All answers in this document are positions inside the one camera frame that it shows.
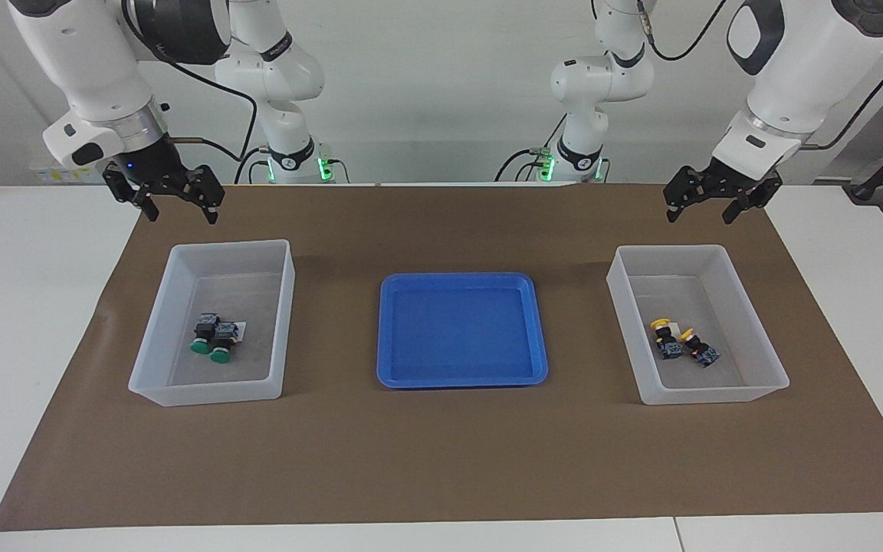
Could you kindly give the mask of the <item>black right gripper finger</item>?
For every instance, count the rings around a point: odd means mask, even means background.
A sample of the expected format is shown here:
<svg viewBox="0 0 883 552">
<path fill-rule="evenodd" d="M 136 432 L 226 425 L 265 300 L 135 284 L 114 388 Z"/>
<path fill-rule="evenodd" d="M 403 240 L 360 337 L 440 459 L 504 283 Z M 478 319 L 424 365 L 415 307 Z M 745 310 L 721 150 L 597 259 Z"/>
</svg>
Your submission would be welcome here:
<svg viewBox="0 0 883 552">
<path fill-rule="evenodd" d="M 140 188 L 132 186 L 130 180 L 126 178 L 125 173 L 120 170 L 117 164 L 105 166 L 103 179 L 116 202 L 136 207 L 150 222 L 155 222 L 158 219 L 160 211 L 150 198 L 150 192 L 144 186 L 140 186 Z"/>
<path fill-rule="evenodd" d="M 225 190 L 212 168 L 208 165 L 200 165 L 192 170 L 186 170 L 182 177 L 181 199 L 199 207 L 208 224 L 216 224 Z"/>
</svg>

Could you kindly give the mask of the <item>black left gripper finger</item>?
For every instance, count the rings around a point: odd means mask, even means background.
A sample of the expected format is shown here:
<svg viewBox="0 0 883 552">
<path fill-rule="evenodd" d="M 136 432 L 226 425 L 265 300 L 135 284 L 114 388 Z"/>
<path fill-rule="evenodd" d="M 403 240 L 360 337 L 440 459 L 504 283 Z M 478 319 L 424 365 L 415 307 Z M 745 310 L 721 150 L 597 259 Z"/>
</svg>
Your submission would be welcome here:
<svg viewBox="0 0 883 552">
<path fill-rule="evenodd" d="M 711 175 L 707 171 L 682 166 L 665 186 L 667 220 L 676 223 L 687 207 L 706 202 L 709 199 L 709 181 Z"/>
<path fill-rule="evenodd" d="M 773 199 L 782 184 L 781 175 L 777 172 L 770 172 L 760 184 L 754 186 L 750 191 L 739 191 L 736 199 L 733 199 L 723 211 L 723 222 L 729 225 L 747 210 L 764 209 L 771 202 L 771 199 Z"/>
</svg>

